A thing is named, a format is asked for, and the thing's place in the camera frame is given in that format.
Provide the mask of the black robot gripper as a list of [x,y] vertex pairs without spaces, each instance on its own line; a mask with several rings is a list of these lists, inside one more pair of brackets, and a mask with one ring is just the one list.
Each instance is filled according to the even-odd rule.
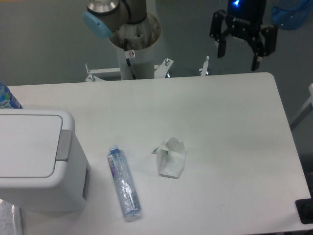
[[[218,44],[218,58],[225,55],[226,37],[230,34],[246,40],[254,56],[251,70],[256,71],[265,56],[276,50],[278,26],[262,26],[265,12],[265,0],[229,0],[227,13],[219,10],[213,13],[210,37]],[[222,32],[222,25],[226,19],[226,30]]]

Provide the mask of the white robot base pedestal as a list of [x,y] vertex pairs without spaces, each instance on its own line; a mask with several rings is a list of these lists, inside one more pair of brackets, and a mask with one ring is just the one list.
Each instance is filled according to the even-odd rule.
[[[153,78],[154,44],[161,34],[158,19],[147,13],[146,18],[138,24],[124,24],[109,37],[110,43],[117,53],[118,65],[121,71],[126,68],[126,60],[134,66],[139,79]],[[126,80],[130,75],[122,75]]]

